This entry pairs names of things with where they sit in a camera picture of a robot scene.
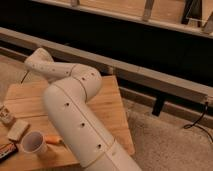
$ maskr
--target wire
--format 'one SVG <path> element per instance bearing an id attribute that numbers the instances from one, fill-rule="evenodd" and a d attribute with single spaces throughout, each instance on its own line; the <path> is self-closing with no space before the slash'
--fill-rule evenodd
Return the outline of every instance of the wire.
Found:
<path id="1" fill-rule="evenodd" d="M 27 72 L 26 72 L 26 74 L 24 75 L 24 77 L 22 78 L 22 80 L 21 80 L 21 84 L 24 82 L 24 80 L 25 80 L 25 78 L 27 77 L 27 75 L 29 74 L 29 70 L 27 70 Z"/>
<path id="2" fill-rule="evenodd" d="M 205 108 L 204 108 L 204 111 L 203 111 L 202 115 L 193 124 L 186 124 L 186 125 L 183 126 L 183 128 L 184 129 L 189 129 L 189 128 L 192 128 L 192 127 L 197 127 L 200 130 L 202 130 L 203 132 L 205 132 L 208 135 L 209 139 L 211 140 L 211 143 L 213 143 L 212 135 L 205 128 L 197 125 L 197 123 L 200 122 L 203 119 L 204 115 L 207 113 L 208 107 L 209 107 L 209 103 L 206 102 L 205 103 Z"/>

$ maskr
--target orange object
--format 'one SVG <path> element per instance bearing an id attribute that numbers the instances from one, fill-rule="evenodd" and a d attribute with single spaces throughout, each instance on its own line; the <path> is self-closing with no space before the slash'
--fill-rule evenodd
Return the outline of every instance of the orange object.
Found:
<path id="1" fill-rule="evenodd" d="M 61 144 L 62 139 L 58 135 L 45 135 L 44 140 L 47 144 Z"/>

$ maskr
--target black panel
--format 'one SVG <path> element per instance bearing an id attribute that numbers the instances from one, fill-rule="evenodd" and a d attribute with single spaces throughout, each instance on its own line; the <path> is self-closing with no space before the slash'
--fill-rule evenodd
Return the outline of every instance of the black panel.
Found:
<path id="1" fill-rule="evenodd" d="M 213 86 L 213 40 L 44 5 L 0 2 L 0 25 Z"/>

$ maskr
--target wooden table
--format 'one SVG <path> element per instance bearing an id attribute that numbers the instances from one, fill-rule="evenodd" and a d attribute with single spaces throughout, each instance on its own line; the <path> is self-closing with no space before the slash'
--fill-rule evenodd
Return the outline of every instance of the wooden table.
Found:
<path id="1" fill-rule="evenodd" d="M 46 81 L 13 84 L 9 87 L 4 104 L 16 118 L 26 120 L 31 124 L 28 131 L 38 130 L 45 135 L 57 135 L 57 131 L 45 114 L 41 101 L 41 96 L 47 86 Z M 114 76 L 103 77 L 101 91 L 89 101 L 88 105 L 127 152 L 132 155 L 134 153 L 132 138 Z M 8 129 L 0 123 L 0 144 L 7 143 L 7 132 Z M 19 153 L 0 164 L 0 170 L 34 170 L 77 163 L 78 161 L 69 149 L 62 145 L 48 144 L 48 152 L 42 157 L 25 154 L 19 148 Z"/>

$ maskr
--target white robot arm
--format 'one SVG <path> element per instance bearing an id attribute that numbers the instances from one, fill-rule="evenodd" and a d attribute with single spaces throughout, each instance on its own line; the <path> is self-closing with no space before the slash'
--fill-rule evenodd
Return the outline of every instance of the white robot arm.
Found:
<path id="1" fill-rule="evenodd" d="M 85 103 L 101 88 L 101 75 L 96 69 L 54 62 L 42 48 L 28 57 L 25 65 L 58 80 L 45 90 L 44 106 L 85 171 L 141 171 Z"/>

